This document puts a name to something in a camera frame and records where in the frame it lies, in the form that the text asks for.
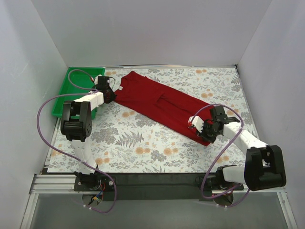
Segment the red t shirt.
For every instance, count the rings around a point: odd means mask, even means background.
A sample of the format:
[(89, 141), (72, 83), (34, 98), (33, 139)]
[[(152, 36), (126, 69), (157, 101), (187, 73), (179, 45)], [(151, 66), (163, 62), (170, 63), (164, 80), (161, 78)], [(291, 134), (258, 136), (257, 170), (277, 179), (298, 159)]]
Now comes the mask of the red t shirt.
[(118, 104), (133, 109), (201, 145), (210, 144), (188, 127), (189, 118), (208, 103), (134, 71), (121, 79), (120, 88), (115, 94)]

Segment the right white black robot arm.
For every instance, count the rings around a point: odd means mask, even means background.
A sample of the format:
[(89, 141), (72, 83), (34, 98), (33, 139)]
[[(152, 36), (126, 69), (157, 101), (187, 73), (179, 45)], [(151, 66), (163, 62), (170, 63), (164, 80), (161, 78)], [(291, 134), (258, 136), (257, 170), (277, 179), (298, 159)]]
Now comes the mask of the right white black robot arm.
[(211, 120), (204, 121), (197, 114), (189, 118), (189, 126), (196, 129), (204, 141), (213, 143), (222, 135), (230, 140), (245, 155), (241, 167), (222, 166), (214, 180), (220, 189), (233, 184), (247, 185), (251, 191), (265, 190), (286, 185), (282, 150), (277, 145), (268, 145), (244, 129), (241, 118), (228, 117), (222, 106), (210, 108)]

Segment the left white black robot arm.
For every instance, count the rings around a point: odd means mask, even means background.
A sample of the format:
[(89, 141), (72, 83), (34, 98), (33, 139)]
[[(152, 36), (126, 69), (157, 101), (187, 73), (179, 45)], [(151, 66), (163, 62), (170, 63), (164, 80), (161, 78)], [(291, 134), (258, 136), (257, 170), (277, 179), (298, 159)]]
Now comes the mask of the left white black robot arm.
[(93, 82), (93, 89), (98, 92), (63, 103), (61, 133), (71, 144), (75, 156), (81, 160), (78, 170), (74, 172), (78, 185), (90, 191), (113, 191), (114, 182), (94, 170), (97, 164), (93, 159), (90, 135), (92, 111), (102, 104), (114, 101), (116, 95), (110, 87), (110, 77), (98, 75)]

